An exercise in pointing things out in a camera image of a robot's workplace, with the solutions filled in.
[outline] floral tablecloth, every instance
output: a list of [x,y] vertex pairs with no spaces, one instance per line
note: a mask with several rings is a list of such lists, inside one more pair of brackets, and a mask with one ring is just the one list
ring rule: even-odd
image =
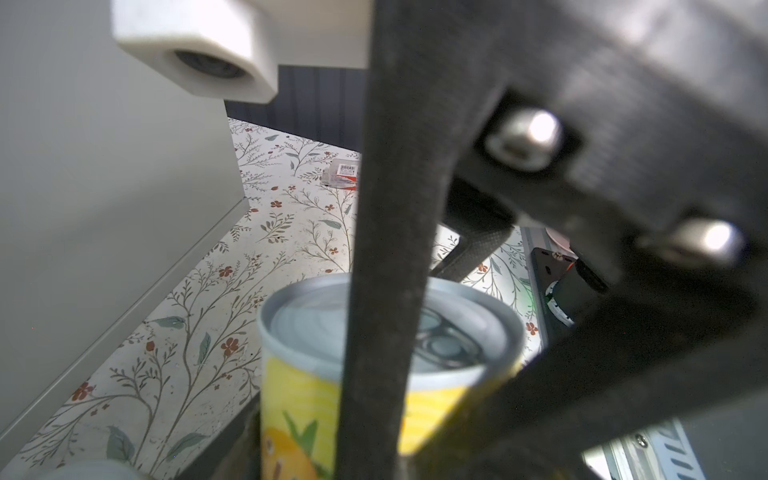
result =
[[[324,187],[319,176],[332,159],[359,154],[237,120],[230,129],[250,210],[72,393],[2,480],[93,458],[173,478],[259,391],[261,303],[288,283],[349,271],[356,193]],[[434,261],[457,241],[441,227]],[[526,362],[539,352],[518,229],[464,283],[517,311]]]

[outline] screw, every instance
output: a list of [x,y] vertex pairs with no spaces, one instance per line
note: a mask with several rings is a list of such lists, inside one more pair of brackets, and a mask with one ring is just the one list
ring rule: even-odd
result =
[[648,440],[641,434],[636,433],[634,436],[634,441],[637,442],[637,444],[643,447],[644,449],[648,448]]
[[693,217],[680,222],[668,235],[640,238],[637,245],[685,268],[727,268],[739,261],[746,240],[732,223]]
[[563,141],[560,121],[542,108],[510,111],[485,137],[485,151],[497,161],[525,172],[544,170]]

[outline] black metal bar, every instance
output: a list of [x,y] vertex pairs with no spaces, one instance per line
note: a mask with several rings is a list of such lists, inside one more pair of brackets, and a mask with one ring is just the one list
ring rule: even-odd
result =
[[768,325],[754,315],[734,288],[636,272],[517,378],[459,407],[413,459],[417,476],[553,471],[632,429],[763,387]]
[[509,238],[511,215],[493,210],[494,205],[467,183],[454,180],[442,222],[458,233],[458,244],[429,275],[459,282]]
[[602,480],[602,478],[592,471],[581,456],[578,456],[568,466],[568,475],[574,480]]
[[[471,98],[465,101],[464,84],[452,79],[466,65],[450,49],[407,47],[419,30],[442,28],[431,24],[428,8],[409,16],[412,6],[376,3],[337,432],[339,480],[392,477],[435,229],[460,149],[486,118]],[[443,69],[422,70],[425,55]],[[464,120],[460,131],[453,127],[457,116]]]

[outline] can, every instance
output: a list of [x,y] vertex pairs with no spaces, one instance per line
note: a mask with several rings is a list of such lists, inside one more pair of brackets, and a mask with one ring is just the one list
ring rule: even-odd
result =
[[[333,477],[351,276],[275,292],[260,310],[263,478]],[[415,339],[399,452],[415,452],[467,390],[519,369],[523,324],[499,300],[430,278]]]

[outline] red flower pattern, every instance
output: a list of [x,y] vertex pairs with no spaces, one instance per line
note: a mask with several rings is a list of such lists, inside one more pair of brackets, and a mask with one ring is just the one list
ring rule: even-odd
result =
[[78,389],[74,391],[74,394],[72,395],[72,402],[77,402],[78,400],[85,400],[85,397],[87,397],[88,394],[93,391],[94,391],[94,386],[88,385],[88,382],[83,382],[83,384],[80,385]]
[[232,337],[228,338],[225,343],[221,344],[221,348],[224,349],[224,356],[230,356],[237,351],[239,346],[237,345],[237,339]]

